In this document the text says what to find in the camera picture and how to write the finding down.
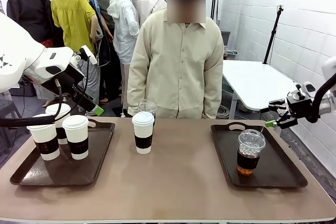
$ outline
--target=table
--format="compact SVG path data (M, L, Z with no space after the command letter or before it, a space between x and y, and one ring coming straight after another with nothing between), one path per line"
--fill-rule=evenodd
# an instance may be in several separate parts
M131 119L94 119L116 124L97 182L77 188L11 185L9 178L35 147L29 139L0 170L0 219L42 223L284 223L336 216L335 204L273 130L274 138L306 177L307 187L243 189L232 185L223 174L210 130L212 124L232 120L156 119L152 151L140 155L135 150Z
M296 89L290 78L259 61L224 60L223 76L234 90L229 119L234 119L238 97L246 108L259 111Z

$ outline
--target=white paper cup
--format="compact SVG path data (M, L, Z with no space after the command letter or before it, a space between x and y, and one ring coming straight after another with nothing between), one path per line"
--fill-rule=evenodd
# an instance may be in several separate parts
M72 115L63 121L73 159L80 160L89 155L88 124L89 120L83 115Z
M40 116L48 116L48 114L40 114L34 117ZM49 161L59 156L55 124L33 125L28 126L27 129L30 130L43 160Z
M57 110L58 110L58 103L57 104L53 104L53 105L49 105L46 109L46 114L48 115L55 115ZM58 116L56 117L56 119L64 116L65 114L67 114L69 111L71 110L70 106L62 103L61 105L61 110L58 114ZM58 143L59 144L67 144L67 135L65 134L65 130L62 128L62 123L63 121L68 118L70 116L70 114L68 114L66 117L62 118L61 120L58 120L55 122L55 126L56 126L56 132L57 132L57 138L58 138Z
M151 151L153 139L154 116L150 112L141 111L132 118L136 151L147 154Z

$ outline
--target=cup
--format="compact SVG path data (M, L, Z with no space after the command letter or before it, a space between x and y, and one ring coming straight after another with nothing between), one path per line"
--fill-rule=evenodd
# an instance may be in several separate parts
M238 137L237 170L242 175L251 175L257 168L260 152L265 148L266 141L259 131L248 129Z
M73 159L80 160L89 155L88 124L89 120L83 115L69 116L62 123Z
M156 119L156 110L157 110L157 105L149 100L149 99L143 99L138 103L138 111L147 111L150 112L153 116L154 116L154 123L153 123L153 127L155 125L155 119Z
M40 114L34 117L40 116L48 116L48 114ZM55 124L33 125L28 126L27 129L30 130L43 160L49 161L59 156Z
M58 110L58 105L57 104L53 104L53 105L49 105L46 109L46 114L48 115L55 115L57 110ZM69 111L71 110L70 106L62 103L61 105L61 110L59 111L58 116L56 117L56 119L64 116L65 114L67 114ZM56 132L57 132L57 138L58 138L58 143L59 144L67 144L67 135L65 134L65 130L62 128L62 123L65 120L65 118L68 118L70 116L70 114L66 115L66 117L62 118L61 120L58 120L55 122L55 126L56 126Z
M147 111L141 111L132 118L136 151L147 154L151 151L153 138L154 116Z

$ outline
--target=black tray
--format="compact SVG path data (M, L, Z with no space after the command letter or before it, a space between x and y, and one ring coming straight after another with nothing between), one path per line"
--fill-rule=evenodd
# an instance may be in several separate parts
M82 160L71 157L69 146L59 145L60 155L44 161L35 148L10 182L20 186L83 186L97 180L109 148L115 124L89 119L89 155Z
M237 171L238 136L242 130L230 130L230 126L233 128L232 125L260 131L266 139L266 147L262 150L258 166L250 176L241 175ZM297 188L308 185L306 178L267 128L234 122L227 125L212 125L211 130L223 172L227 173L234 185L261 188Z

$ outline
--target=yellow shirt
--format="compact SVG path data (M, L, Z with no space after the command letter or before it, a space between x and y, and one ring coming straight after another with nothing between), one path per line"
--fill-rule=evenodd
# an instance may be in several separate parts
M96 14L87 0L51 0L53 19L57 27L63 29L63 40L66 47L79 52L83 45L94 53L94 45L90 38L91 17Z
M221 31L209 17L186 28L167 23L166 9L151 14L140 29L130 66L129 114L136 114L139 101L147 98L157 104L159 118L215 118L223 54Z

